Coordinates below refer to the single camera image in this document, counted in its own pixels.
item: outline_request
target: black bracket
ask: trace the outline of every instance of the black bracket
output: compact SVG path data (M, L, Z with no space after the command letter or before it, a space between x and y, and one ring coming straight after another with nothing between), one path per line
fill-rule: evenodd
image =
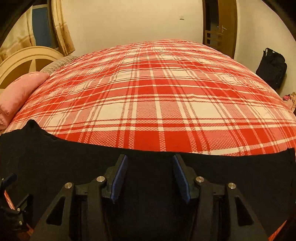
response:
M89 241L111 240L102 198L113 203L118 199L127 167L127 156L122 154L104 176L82 185L66 183L41 217L30 241L73 241L82 237Z
M173 171L183 200L197 202L191 241L268 241L252 208L234 183L218 185L197 176L181 155L173 157Z
M11 174L6 179L0 178L0 211L8 222L13 232L26 232L29 230L27 223L31 220L31 208L33 204L32 195L27 195L16 207L15 210L8 207L4 191L17 180L16 174Z

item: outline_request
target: silver screw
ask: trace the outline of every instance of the silver screw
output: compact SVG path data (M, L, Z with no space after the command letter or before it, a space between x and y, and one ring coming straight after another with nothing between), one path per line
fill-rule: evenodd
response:
M66 184L65 184L65 188L67 188L67 189L70 189L72 186L73 186L72 183L66 183Z
M229 187L230 189L235 189L235 188L236 188L236 185L235 185L234 183L229 183L229 184L228 184L228 187Z
M105 181L105 177L99 176L96 178L96 181L102 183L103 181Z
M199 183L203 183L205 181L203 177L197 177L195 180Z

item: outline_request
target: black backpack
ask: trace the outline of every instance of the black backpack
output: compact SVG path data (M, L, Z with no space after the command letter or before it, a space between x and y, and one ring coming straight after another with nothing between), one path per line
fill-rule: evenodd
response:
M286 70L287 64L283 55L267 48L263 51L263 57L256 74L270 87L277 90L281 87Z

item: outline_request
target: wooden headboard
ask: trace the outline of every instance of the wooden headboard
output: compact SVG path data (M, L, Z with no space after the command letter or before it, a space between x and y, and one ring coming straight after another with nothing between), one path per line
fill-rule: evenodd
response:
M60 52L44 46L23 48L15 52L0 64L0 89L5 89L18 77L40 71L46 65L63 57Z

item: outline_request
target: red plaid blanket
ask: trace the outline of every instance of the red plaid blanket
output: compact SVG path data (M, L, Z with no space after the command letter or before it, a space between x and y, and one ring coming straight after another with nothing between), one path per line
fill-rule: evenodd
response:
M296 146L296 117L275 91L183 40L79 57L30 96L6 132L29 119L66 140L130 149L240 156Z

